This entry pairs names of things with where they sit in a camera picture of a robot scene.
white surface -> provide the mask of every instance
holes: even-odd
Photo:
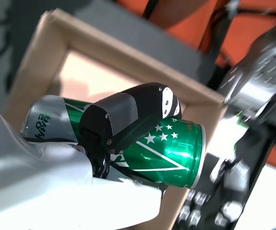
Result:
[[[276,227],[276,168],[265,165],[235,230],[271,230]]]

white star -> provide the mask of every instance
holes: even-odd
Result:
[[[177,137],[178,134],[176,134],[176,133],[174,133],[174,132],[173,132],[173,134],[171,134],[171,135],[173,136],[173,139],[174,139],[174,138],[178,138],[178,137]]]
[[[162,135],[160,135],[161,141],[167,140],[167,136],[168,136],[168,135],[165,135],[164,133],[162,133]]]
[[[156,136],[151,136],[151,134],[148,133],[148,137],[145,137],[145,139],[147,139],[147,144],[148,144],[149,142],[155,143],[155,142],[154,142],[154,138],[155,138],[155,137],[156,137]]]
[[[162,131],[161,128],[162,128],[162,126],[157,125],[157,126],[155,127],[156,132],[157,132],[158,130]]]

aluminum can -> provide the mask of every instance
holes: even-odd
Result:
[[[22,125],[25,138],[66,138],[79,141],[79,121],[90,103],[46,95],[30,109]],[[205,155],[205,130],[194,122],[163,119],[153,130],[111,155],[113,164],[152,182],[194,188]]]

metal screw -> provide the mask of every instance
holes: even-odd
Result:
[[[112,149],[110,149],[110,150],[108,149],[108,153],[109,154],[115,154],[115,149],[113,149],[113,150]]]
[[[108,141],[107,141],[107,145],[111,145],[112,144],[112,139],[109,139]]]

